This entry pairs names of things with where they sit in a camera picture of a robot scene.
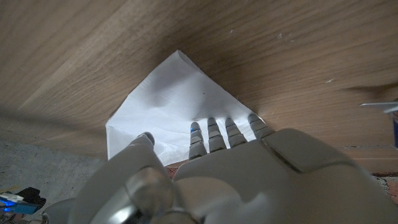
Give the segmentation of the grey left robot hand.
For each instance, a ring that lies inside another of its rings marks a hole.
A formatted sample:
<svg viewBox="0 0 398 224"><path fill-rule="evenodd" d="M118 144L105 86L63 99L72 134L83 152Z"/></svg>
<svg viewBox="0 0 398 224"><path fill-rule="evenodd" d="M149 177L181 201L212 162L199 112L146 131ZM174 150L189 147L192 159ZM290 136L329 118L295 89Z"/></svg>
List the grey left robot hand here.
<svg viewBox="0 0 398 224"><path fill-rule="evenodd" d="M44 210L45 223L396 223L397 205L365 169L296 129L249 115L248 141L213 118L190 129L189 160L173 177L144 132L104 164L75 198Z"/></svg>

